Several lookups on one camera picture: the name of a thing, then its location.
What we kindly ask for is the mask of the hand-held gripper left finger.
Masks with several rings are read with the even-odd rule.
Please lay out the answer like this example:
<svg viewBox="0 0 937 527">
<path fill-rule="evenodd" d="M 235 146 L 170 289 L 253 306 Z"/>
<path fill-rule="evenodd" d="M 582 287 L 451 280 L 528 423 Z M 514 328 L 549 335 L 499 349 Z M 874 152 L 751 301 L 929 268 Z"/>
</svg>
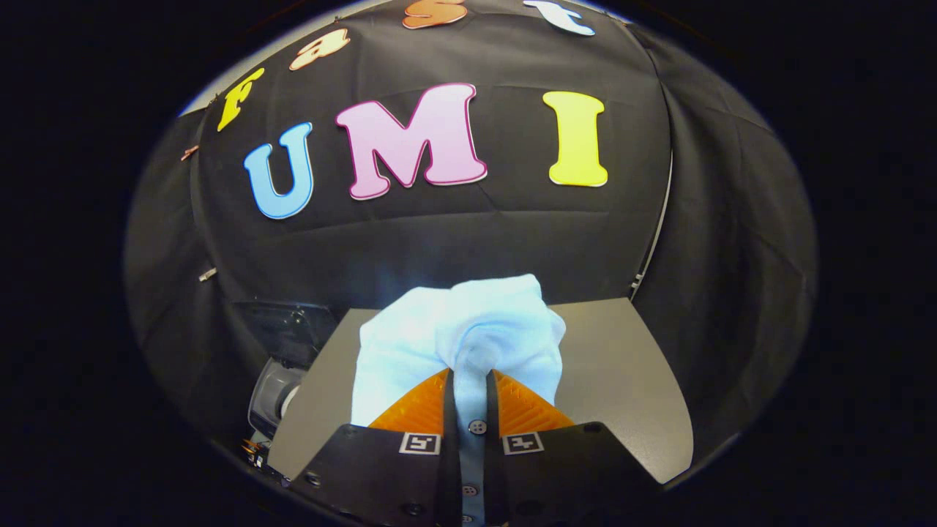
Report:
<svg viewBox="0 0 937 527">
<path fill-rule="evenodd" d="M 459 526 L 458 412 L 449 368 L 370 426 L 340 426 L 290 491 L 351 526 Z"/>
</svg>

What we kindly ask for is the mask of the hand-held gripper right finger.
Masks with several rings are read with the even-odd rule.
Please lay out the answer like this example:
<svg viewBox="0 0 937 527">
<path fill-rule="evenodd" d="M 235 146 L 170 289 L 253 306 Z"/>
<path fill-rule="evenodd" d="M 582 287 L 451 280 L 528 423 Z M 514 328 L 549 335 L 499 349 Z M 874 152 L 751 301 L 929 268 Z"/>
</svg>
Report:
<svg viewBox="0 0 937 527">
<path fill-rule="evenodd" d="M 488 526 L 623 526 L 663 492 L 605 424 L 572 423 L 497 370 L 486 384 Z"/>
</svg>

